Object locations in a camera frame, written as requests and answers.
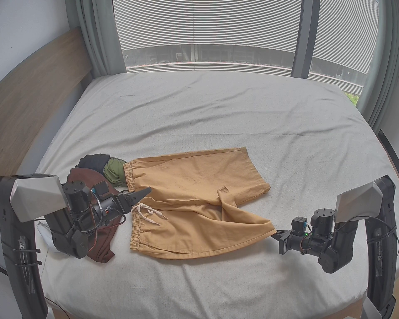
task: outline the wooden headboard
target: wooden headboard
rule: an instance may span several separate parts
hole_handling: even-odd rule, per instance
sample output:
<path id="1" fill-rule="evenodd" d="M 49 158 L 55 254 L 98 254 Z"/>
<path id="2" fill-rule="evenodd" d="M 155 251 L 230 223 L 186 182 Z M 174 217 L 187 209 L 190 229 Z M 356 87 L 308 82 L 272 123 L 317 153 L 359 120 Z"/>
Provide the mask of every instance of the wooden headboard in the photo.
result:
<path id="1" fill-rule="evenodd" d="M 75 28 L 0 81 L 0 176 L 16 174 L 35 136 L 91 69 L 82 33 Z"/>

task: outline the green grass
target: green grass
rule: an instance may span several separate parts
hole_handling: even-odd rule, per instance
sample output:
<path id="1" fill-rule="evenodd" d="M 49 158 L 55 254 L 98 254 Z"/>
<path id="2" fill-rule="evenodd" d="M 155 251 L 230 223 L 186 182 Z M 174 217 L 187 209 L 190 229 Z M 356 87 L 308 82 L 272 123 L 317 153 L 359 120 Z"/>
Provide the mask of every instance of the green grass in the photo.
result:
<path id="1" fill-rule="evenodd" d="M 351 100 L 351 102 L 356 105 L 356 103 L 359 100 L 359 96 L 358 95 L 354 95 L 354 94 L 350 94 L 350 93 L 345 93 L 346 96 Z"/>

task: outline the bed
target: bed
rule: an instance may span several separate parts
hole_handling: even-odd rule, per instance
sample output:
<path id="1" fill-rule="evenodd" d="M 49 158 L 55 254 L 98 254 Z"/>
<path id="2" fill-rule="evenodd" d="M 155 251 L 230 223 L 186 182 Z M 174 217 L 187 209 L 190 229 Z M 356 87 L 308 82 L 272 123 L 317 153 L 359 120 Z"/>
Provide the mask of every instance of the bed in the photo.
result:
<path id="1" fill-rule="evenodd" d="M 337 86 L 223 71 L 95 79 L 37 172 L 64 182 L 86 154 L 132 160 L 241 146 L 271 185 L 244 208 L 277 229 L 317 208 L 335 208 L 338 194 L 383 175 L 399 182 L 375 134 Z M 364 222 L 351 263 L 334 274 L 324 273 L 316 257 L 279 255 L 272 238 L 209 258 L 151 258 L 129 249 L 131 223 L 127 216 L 118 227 L 115 256 L 106 264 L 50 252 L 37 232 L 45 295 L 82 319 L 344 318 L 361 311 Z"/>

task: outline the gray curtain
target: gray curtain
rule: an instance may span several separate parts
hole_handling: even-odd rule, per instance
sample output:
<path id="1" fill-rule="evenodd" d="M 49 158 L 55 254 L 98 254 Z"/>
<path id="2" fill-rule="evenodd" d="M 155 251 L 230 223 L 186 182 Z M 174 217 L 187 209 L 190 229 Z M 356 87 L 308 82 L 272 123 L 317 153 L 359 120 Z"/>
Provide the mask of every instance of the gray curtain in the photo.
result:
<path id="1" fill-rule="evenodd" d="M 377 45 L 357 108 L 377 134 L 399 75 L 398 0 L 379 0 Z"/>
<path id="2" fill-rule="evenodd" d="M 93 77 L 126 73 L 111 0 L 65 0 L 71 29 L 80 26 Z"/>

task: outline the mattress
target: mattress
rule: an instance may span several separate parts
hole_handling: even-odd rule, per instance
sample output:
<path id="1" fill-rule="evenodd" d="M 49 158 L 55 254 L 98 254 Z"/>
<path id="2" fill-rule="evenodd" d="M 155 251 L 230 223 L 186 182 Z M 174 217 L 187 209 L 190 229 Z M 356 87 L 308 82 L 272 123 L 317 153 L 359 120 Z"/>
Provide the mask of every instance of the mattress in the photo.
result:
<path id="1" fill-rule="evenodd" d="M 386 174 L 399 182 L 375 134 L 337 86 L 222 71 L 94 80 L 38 172 L 65 182 L 86 154 L 132 160 L 242 146 L 271 185 L 243 208 L 277 229 L 290 229 L 296 216 L 310 220 L 318 208 L 334 209 L 338 194 Z M 37 233 L 46 296 L 80 318 L 319 318 L 367 289 L 363 221 L 352 261 L 334 274 L 324 273 L 317 257 L 279 255 L 273 238 L 208 258 L 151 258 L 129 249 L 131 223 L 127 216 L 118 227 L 115 257 L 106 264 L 50 252 Z"/>

